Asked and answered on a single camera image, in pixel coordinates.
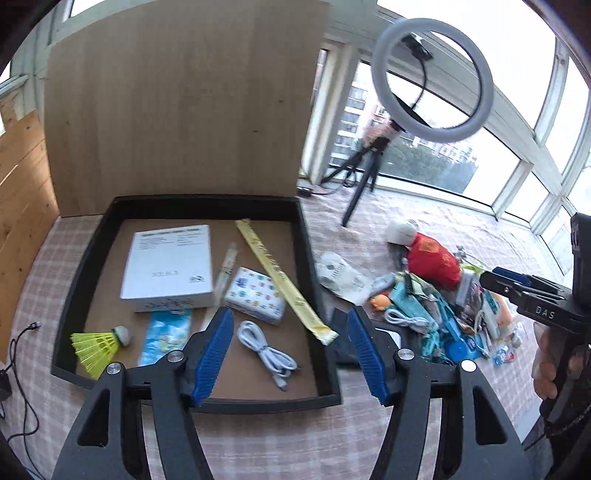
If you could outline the person's right hand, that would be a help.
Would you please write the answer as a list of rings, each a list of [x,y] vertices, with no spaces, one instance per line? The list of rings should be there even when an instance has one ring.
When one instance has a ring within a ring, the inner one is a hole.
[[[534,333],[538,350],[532,366],[533,386],[542,399],[554,400],[558,394],[555,384],[557,367],[550,352],[551,329],[541,323],[534,323]],[[568,369],[571,378],[578,379],[586,364],[586,348],[576,347],[569,360]]]

